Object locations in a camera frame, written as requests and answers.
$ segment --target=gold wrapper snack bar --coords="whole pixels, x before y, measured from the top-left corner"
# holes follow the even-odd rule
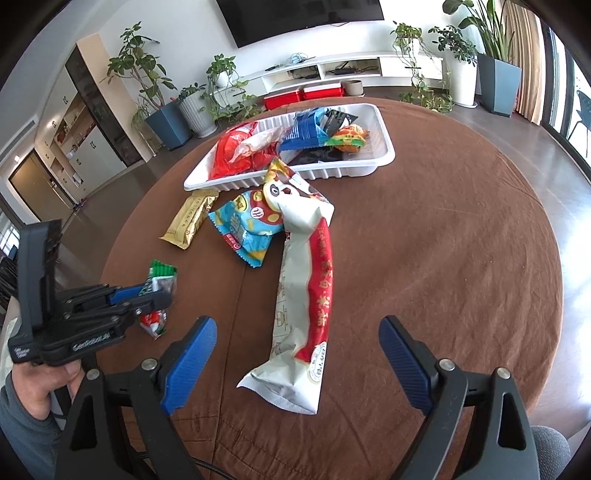
[[[168,230],[160,239],[183,250],[189,248],[195,232],[199,230],[199,227],[207,218],[207,214],[218,195],[219,192],[216,190],[195,190],[185,201]]]

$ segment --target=gray sleeve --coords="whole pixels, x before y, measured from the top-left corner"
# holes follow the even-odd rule
[[[14,391],[12,373],[0,391],[0,427],[35,480],[52,480],[61,431],[53,416],[34,419]]]

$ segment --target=white plastic tray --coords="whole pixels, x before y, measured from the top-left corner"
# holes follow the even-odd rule
[[[359,153],[345,153],[343,161],[313,163],[310,165],[296,165],[292,169],[300,173],[306,180],[328,179],[330,177],[363,177],[370,175],[378,167],[388,165],[394,161],[396,153],[392,140],[378,107],[371,103],[353,103],[351,105],[330,106],[334,110],[351,113],[359,117],[355,121],[360,127],[370,132],[367,145]],[[285,113],[258,121],[254,133],[275,127],[291,127],[298,112]],[[266,170],[252,171],[208,180],[213,167],[217,144],[205,155],[204,159],[185,180],[184,188],[188,192],[197,189],[236,190],[262,185]],[[286,163],[294,156],[294,152],[281,152],[281,158]]]

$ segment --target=door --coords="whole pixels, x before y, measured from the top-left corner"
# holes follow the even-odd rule
[[[82,180],[84,180],[90,192],[115,175],[115,173],[111,173],[111,169],[103,161],[102,154],[105,153],[103,151],[105,149],[104,147],[99,148],[101,146],[99,136],[102,137],[100,130],[94,127],[70,160],[70,164]],[[113,151],[110,145],[108,146],[108,150]]]
[[[119,159],[119,155],[115,153],[99,128],[94,128],[86,141],[89,142],[91,155],[96,161],[104,163],[109,178],[125,170],[125,164]]]
[[[61,219],[65,222],[70,217],[73,203],[34,150],[21,162],[9,181],[40,221]]]

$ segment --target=red and white package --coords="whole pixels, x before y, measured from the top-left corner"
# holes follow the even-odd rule
[[[334,207],[279,159],[265,179],[265,199],[283,216],[287,240],[269,361],[238,384],[283,410],[315,415],[332,308],[329,225]]]
[[[252,136],[252,132],[257,125],[257,122],[238,125],[222,135],[219,142],[217,142],[216,157],[213,161],[213,168],[209,173],[209,180],[237,175],[251,168],[251,162],[247,158],[234,162],[230,162],[230,160],[233,159],[238,145]]]
[[[260,152],[270,145],[276,144],[281,139],[284,131],[285,129],[283,127],[270,128],[247,138],[238,145],[229,163],[240,162],[244,158],[252,157],[256,152]]]

